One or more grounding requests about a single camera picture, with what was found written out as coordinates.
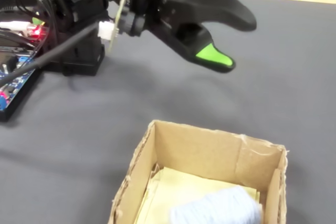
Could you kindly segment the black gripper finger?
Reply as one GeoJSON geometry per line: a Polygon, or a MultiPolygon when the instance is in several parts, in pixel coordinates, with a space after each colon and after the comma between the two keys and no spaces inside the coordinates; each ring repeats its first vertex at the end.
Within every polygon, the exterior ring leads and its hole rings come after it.
{"type": "Polygon", "coordinates": [[[201,24],[172,28],[165,22],[152,23],[150,32],[184,60],[219,73],[228,73],[235,61],[214,45],[210,32],[201,24]]]}

